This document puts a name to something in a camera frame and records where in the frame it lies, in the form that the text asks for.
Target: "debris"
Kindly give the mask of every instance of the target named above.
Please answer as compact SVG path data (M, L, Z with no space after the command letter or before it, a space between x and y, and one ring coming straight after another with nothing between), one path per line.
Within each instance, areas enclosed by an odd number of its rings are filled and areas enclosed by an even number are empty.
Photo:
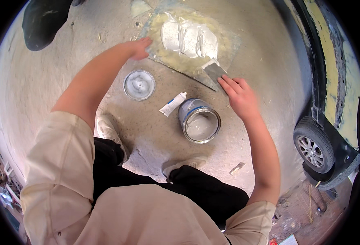
M133 0L131 2L131 16L133 18L137 17L140 14L143 14L146 11L149 11L150 9L150 5L142 0Z
M244 165L245 163L243 162L237 164L232 170L230 170L229 174L233 176L233 174L239 171Z
M278 199L277 207L288 207L288 206L289 206L288 200L286 200L282 197Z
M330 198L332 198L332 199L336 199L336 198L338 197L338 192L336 192L336 189L335 189L335 188L326 190L325 192L326 192L326 193L330 196Z
M275 240L275 238L272 238L270 240L270 245L278 245L277 241Z
M304 201L304 203L305 203L305 205L307 206L308 209L306 209L306 208L304 207L304 205L301 203L300 199L298 198L298 195L296 194L296 198L297 198L298 202L301 204L301 207L302 207L302 208L304 209L304 211L306 212L306 214L307 214L307 216L308 216L308 218L309 218L309 222L310 222L310 223L313 223L312 209L311 209L310 206L308 206L307 202L305 201L304 197L303 197L301 194L300 194L300 197L302 198L302 200Z

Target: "left hand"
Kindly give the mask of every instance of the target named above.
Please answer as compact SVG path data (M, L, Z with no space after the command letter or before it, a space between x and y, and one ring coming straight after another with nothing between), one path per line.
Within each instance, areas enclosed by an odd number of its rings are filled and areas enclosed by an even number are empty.
M153 41L150 37L144 37L136 41L128 41L125 42L125 45L128 45L131 49L132 56L130 59L132 60L142 60L149 56L149 53L145 51L145 49L152 43Z

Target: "paint can lid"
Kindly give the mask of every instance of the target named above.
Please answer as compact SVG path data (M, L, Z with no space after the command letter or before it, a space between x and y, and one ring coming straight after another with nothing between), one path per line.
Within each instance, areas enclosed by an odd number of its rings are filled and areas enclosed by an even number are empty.
M135 70L131 71L124 79L123 88L130 99L142 101L153 94L155 80L149 72Z

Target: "white tube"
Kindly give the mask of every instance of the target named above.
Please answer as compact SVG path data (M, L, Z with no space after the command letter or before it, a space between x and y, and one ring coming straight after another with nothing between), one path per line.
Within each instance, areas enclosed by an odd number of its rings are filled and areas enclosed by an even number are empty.
M161 108L160 112L162 112L165 116L169 116L172 111L174 111L183 101L186 100L186 95L187 92L176 95L173 100L169 101L168 104Z

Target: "wheel rim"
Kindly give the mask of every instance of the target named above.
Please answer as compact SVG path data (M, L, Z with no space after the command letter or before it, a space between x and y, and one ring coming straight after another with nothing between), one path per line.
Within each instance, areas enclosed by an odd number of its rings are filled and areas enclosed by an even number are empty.
M315 167L322 167L324 165L324 157L319 146L310 138L300 136L297 140L300 148L300 153Z

